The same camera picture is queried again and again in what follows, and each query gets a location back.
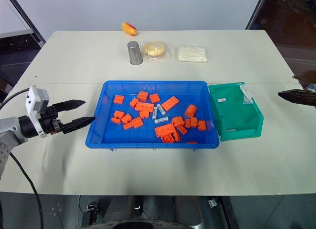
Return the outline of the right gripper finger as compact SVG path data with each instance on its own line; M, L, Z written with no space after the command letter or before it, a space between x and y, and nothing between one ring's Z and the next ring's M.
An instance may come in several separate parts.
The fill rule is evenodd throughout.
M316 93L309 90L292 89L278 92L278 96L295 104L316 106Z
M294 79L308 84L316 84L316 70L308 70L293 76Z

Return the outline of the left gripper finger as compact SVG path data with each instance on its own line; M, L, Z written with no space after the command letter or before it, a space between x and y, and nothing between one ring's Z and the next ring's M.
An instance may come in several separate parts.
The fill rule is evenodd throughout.
M59 113L62 111L70 111L80 107L81 105L85 104L83 100L68 100L64 102L60 102L57 104L53 104L53 111L55 113Z
M70 132L79 130L81 128L84 128L88 125L90 125L95 120L95 117L81 117L75 120L72 120L71 122L67 124L63 124L61 127L61 131L64 134L68 134Z

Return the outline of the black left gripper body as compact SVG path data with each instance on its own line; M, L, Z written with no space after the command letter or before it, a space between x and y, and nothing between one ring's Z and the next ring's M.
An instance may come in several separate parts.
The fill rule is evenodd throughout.
M40 114L39 123L45 134L55 134L62 131L63 124L58 119L58 113L63 110L63 104L53 104Z

